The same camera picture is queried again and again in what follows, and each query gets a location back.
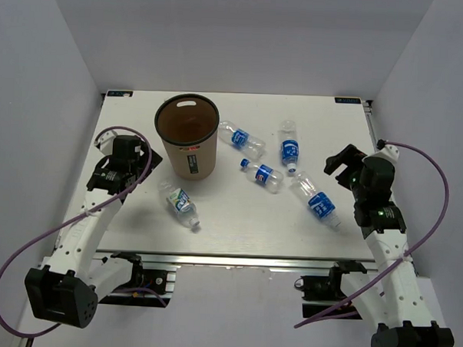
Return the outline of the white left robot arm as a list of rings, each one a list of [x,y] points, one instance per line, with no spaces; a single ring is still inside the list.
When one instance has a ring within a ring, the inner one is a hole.
[[[141,257],[113,253],[100,266],[91,265],[108,225],[124,204],[126,189],[153,170],[154,152],[136,135],[114,131],[98,138],[104,155],[88,181],[82,218],[71,224],[52,256],[25,277],[28,301],[35,318],[62,325],[86,327],[98,303],[112,292],[135,291],[146,284]]]

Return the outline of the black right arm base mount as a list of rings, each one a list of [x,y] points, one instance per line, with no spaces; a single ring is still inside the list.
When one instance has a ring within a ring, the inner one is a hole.
[[[294,288],[303,294],[303,318],[309,319],[329,309],[372,280],[363,264],[355,260],[340,260],[325,275],[303,275],[294,282]],[[355,320],[367,318],[375,325],[384,324],[388,316],[383,294],[373,286],[352,301],[344,302],[321,320]]]

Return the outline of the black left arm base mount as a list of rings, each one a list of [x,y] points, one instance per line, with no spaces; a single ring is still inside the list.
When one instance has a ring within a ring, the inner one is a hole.
[[[162,302],[169,304],[174,293],[177,267],[166,263],[151,263],[145,259],[141,263],[132,262],[134,276],[105,296],[101,305],[133,306],[133,307],[164,307]]]

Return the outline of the blue cap Pepsi bottle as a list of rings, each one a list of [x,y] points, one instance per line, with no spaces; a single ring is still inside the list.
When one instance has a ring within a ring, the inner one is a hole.
[[[257,183],[257,185],[267,189],[270,193],[277,194],[281,189],[284,176],[272,167],[256,161],[242,159],[240,169],[250,182]]]

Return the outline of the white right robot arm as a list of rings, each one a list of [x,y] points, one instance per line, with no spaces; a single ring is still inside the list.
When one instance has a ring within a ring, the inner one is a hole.
[[[398,148],[381,141],[372,155],[350,144],[326,159],[328,175],[344,166],[336,181],[352,192],[356,223],[379,271],[374,280],[362,271],[339,273],[329,278],[327,289],[333,298],[352,302],[374,327],[371,347],[453,347],[451,330],[439,326],[425,304],[406,224],[392,201],[398,158]]]

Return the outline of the clear bottle green white label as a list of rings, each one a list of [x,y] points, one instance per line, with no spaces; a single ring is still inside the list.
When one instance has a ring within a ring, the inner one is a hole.
[[[158,186],[158,192],[168,210],[181,225],[192,231],[199,227],[200,218],[197,206],[181,187],[175,187],[169,181],[163,181]]]

